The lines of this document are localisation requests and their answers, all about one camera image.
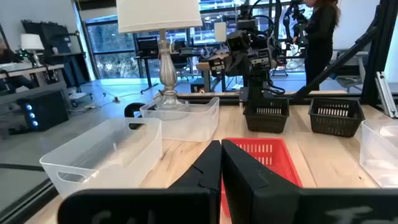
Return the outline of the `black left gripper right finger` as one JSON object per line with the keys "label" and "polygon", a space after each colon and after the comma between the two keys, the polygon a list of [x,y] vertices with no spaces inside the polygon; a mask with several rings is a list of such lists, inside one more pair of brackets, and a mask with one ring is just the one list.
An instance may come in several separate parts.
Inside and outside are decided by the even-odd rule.
{"label": "black left gripper right finger", "polygon": [[222,147],[233,223],[397,223],[396,189],[301,188],[232,141]]}

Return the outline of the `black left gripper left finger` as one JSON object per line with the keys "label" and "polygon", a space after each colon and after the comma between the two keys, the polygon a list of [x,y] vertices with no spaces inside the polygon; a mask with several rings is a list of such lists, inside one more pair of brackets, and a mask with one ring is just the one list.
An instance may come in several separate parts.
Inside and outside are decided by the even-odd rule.
{"label": "black left gripper left finger", "polygon": [[58,223],[219,223],[221,143],[212,141],[166,189],[87,189],[67,197]]}

